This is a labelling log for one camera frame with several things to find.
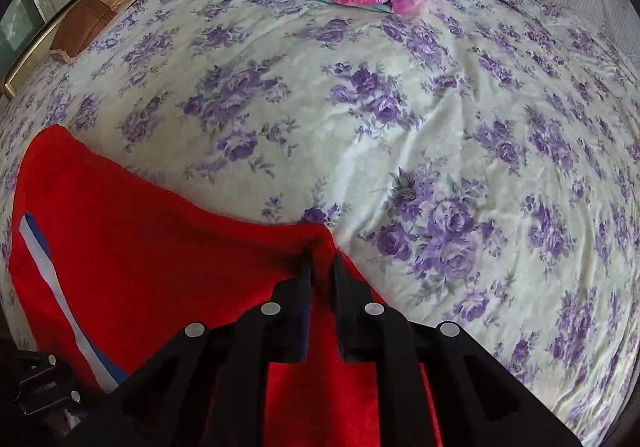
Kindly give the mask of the purple floral bedspread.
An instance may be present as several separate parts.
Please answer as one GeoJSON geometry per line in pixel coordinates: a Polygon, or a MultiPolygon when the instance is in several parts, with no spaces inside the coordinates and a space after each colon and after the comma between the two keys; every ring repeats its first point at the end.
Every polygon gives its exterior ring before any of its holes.
{"type": "Polygon", "coordinates": [[[460,323],[586,446],[639,355],[639,71],[541,0],[419,17],[137,0],[1,118],[1,223],[61,124],[210,211],[332,230],[421,323],[460,323]]]}

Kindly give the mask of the red pants with stripes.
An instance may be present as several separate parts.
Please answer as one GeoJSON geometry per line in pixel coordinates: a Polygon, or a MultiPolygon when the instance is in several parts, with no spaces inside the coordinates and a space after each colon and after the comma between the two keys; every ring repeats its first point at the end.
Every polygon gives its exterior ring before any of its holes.
{"type": "Polygon", "coordinates": [[[326,226],[206,212],[51,126],[18,169],[11,235],[9,272],[37,344],[105,397],[176,334],[268,301],[309,255],[307,356],[270,365],[261,446],[383,446],[374,363],[338,345],[335,256],[366,279],[326,226]]]}

